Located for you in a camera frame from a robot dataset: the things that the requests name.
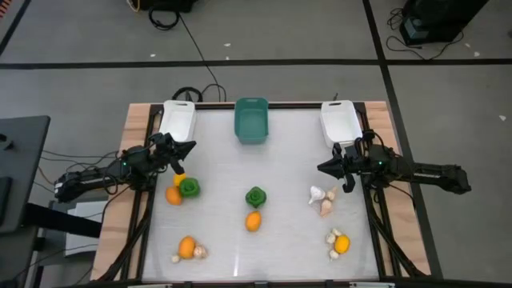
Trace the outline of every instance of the white bin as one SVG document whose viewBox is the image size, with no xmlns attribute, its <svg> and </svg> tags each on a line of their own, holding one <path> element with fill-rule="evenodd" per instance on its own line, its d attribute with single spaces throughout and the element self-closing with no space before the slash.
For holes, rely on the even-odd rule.
<svg viewBox="0 0 512 288">
<path fill-rule="evenodd" d="M 192 140 L 196 119 L 195 104 L 187 101 L 168 100 L 163 103 L 160 132 L 170 133 L 177 142 Z"/>
<path fill-rule="evenodd" d="M 341 146 L 351 145 L 357 137 L 362 136 L 352 101 L 324 102 L 320 119 L 323 136 L 329 148 L 335 143 L 340 143 Z"/>
</svg>

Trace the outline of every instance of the teal basket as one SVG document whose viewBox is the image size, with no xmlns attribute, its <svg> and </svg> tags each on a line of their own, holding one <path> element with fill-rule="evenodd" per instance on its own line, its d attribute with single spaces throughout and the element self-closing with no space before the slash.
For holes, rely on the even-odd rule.
<svg viewBox="0 0 512 288">
<path fill-rule="evenodd" d="M 234 133 L 241 144 L 260 144 L 269 134 L 269 102 L 242 98 L 234 105 Z"/>
</svg>

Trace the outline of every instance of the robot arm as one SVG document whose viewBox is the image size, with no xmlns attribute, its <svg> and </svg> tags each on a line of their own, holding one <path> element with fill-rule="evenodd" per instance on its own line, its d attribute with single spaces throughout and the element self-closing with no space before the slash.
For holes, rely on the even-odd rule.
<svg viewBox="0 0 512 288">
<path fill-rule="evenodd" d="M 375 132 L 365 131 L 363 134 L 375 135 Z M 382 145 L 371 145 L 364 153 L 360 147 L 361 141 L 356 139 L 354 145 L 345 148 L 344 155 L 340 145 L 334 144 L 333 158 L 317 166 L 321 172 L 337 179 L 345 178 L 345 192 L 351 192 L 354 188 L 352 174 L 369 176 L 363 184 L 373 187 L 384 188 L 392 181 L 402 181 L 436 185 L 456 194 L 471 191 L 466 172 L 460 166 L 409 163 L 393 149 Z"/>
<path fill-rule="evenodd" d="M 134 146 L 122 152 L 121 157 L 107 167 L 70 172 L 55 183 L 55 197 L 69 202 L 87 191 L 119 184 L 130 184 L 136 190 L 148 190 L 154 183 L 153 175 L 170 164 L 176 174 L 185 173 L 179 160 L 184 160 L 196 142 L 176 142 L 167 134 L 154 134 L 148 147 Z"/>
</svg>

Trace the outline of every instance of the garlic bulb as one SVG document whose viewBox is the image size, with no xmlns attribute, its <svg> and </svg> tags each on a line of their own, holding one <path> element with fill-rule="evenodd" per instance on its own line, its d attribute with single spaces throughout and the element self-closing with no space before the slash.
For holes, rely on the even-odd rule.
<svg viewBox="0 0 512 288">
<path fill-rule="evenodd" d="M 172 257 L 172 259 L 171 259 L 171 260 L 172 260 L 172 262 L 173 262 L 173 263 L 178 263 L 181 259 L 180 259 L 180 257 L 179 257 L 179 256 L 177 256 L 177 255 L 173 255 L 173 257 Z"/>
<path fill-rule="evenodd" d="M 196 246 L 194 248 L 194 257 L 197 259 L 206 258 L 208 256 L 208 253 L 206 252 L 205 247 L 203 246 Z"/>
<path fill-rule="evenodd" d="M 311 193 L 311 199 L 308 203 L 310 205 L 317 200 L 324 199 L 324 197 L 326 196 L 326 192 L 324 190 L 322 190 L 322 188 L 318 188 L 316 186 L 311 187 L 310 193 Z"/>
<path fill-rule="evenodd" d="M 331 261 L 335 260 L 335 259 L 338 259 L 338 257 L 339 257 L 338 252 L 336 252 L 334 250 L 329 251 L 329 258 L 330 258 Z"/>
<path fill-rule="evenodd" d="M 320 209 L 320 216 L 325 217 L 333 210 L 333 203 L 329 200 L 322 202 L 322 208 Z"/>
<path fill-rule="evenodd" d="M 331 231 L 332 234 L 334 234 L 336 237 L 337 236 L 342 236 L 342 232 L 340 232 L 338 229 L 336 228 L 333 228 L 332 231 Z"/>
<path fill-rule="evenodd" d="M 326 238 L 326 242 L 329 244 L 334 244 L 334 241 L 336 241 L 336 235 L 329 233 Z"/>
</svg>

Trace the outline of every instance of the black equipment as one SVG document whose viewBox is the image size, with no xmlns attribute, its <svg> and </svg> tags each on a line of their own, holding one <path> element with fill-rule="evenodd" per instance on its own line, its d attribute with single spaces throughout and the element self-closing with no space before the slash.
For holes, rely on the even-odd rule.
<svg viewBox="0 0 512 288">
<path fill-rule="evenodd" d="M 381 140 L 382 145 L 366 147 L 365 143 L 375 136 Z M 343 190 L 347 193 L 352 192 L 355 186 L 352 174 L 367 176 L 364 177 L 363 185 L 370 188 L 385 188 L 392 181 L 402 181 L 436 185 L 456 194 L 471 191 L 466 172 L 460 166 L 408 163 L 392 148 L 384 146 L 380 136 L 372 130 L 363 131 L 362 138 L 355 139 L 343 156 L 340 145 L 334 144 L 333 158 L 318 165 L 318 170 L 337 179 L 344 178 L 346 184 Z"/>
<path fill-rule="evenodd" d="M 191 12 L 192 5 L 197 0 L 130 0 L 134 7 L 148 10 L 154 6 L 161 6 L 162 10 L 176 12 Z"/>
<path fill-rule="evenodd" d="M 407 46 L 452 42 L 489 0 L 409 0 L 400 34 Z"/>
<path fill-rule="evenodd" d="M 144 6 L 141 3 L 141 9 L 149 9 L 148 16 L 151 24 L 159 30 L 167 31 L 174 28 L 180 19 L 180 13 L 189 13 L 197 0 L 146 0 Z M 174 12 L 174 20 L 170 24 L 164 24 L 160 20 L 155 20 L 153 12 L 169 11 Z"/>
<path fill-rule="evenodd" d="M 130 184 L 133 190 L 150 191 L 155 185 L 156 174 L 164 172 L 170 165 L 176 174 L 185 173 L 179 160 L 184 160 L 196 142 L 176 142 L 169 133 L 154 134 L 148 147 L 134 146 L 122 152 L 104 168 L 69 172 L 55 183 L 55 197 L 60 202 L 69 202 L 83 193 L 98 188 L 119 184 Z"/>
</svg>

